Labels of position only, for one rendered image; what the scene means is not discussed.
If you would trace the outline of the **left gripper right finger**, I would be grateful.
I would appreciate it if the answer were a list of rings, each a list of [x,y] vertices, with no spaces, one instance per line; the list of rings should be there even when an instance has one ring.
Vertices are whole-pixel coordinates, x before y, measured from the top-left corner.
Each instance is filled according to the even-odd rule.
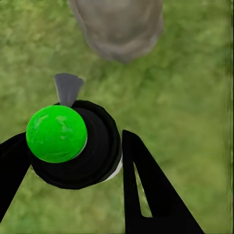
[[[204,234],[140,137],[123,129],[121,145],[126,234]],[[134,163],[152,218],[141,214]]]

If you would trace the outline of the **pesticide atomizer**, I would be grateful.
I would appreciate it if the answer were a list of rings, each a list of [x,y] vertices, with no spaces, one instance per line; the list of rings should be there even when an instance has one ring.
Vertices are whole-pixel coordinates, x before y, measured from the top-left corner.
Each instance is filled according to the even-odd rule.
[[[85,81],[56,74],[59,103],[36,112],[27,126],[28,157],[37,175],[60,189],[110,180],[123,165],[121,135],[101,106],[77,100]]]

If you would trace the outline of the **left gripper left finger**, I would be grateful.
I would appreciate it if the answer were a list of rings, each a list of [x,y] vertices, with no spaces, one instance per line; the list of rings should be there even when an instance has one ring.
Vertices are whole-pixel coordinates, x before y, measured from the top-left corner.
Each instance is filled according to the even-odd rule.
[[[0,222],[29,167],[26,132],[0,144]]]

